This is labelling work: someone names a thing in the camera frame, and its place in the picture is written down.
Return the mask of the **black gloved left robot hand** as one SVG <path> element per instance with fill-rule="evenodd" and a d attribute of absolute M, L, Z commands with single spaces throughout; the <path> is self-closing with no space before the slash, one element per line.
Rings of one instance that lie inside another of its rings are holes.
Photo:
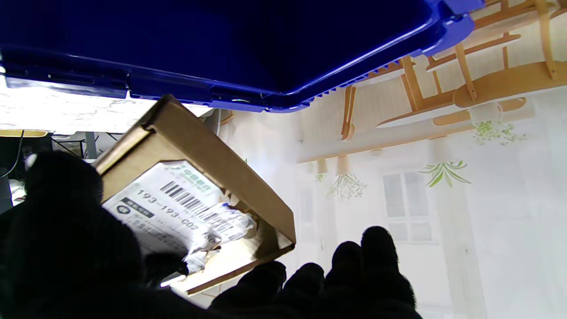
<path fill-rule="evenodd" d="M 394 241 L 372 226 L 338 245 L 325 275 L 306 263 L 256 266 L 202 308 L 160 289 L 174 254 L 142 256 L 134 233 L 101 206 L 95 168 L 72 154 L 37 154 L 26 200 L 1 214 L 3 319 L 419 319 Z"/>

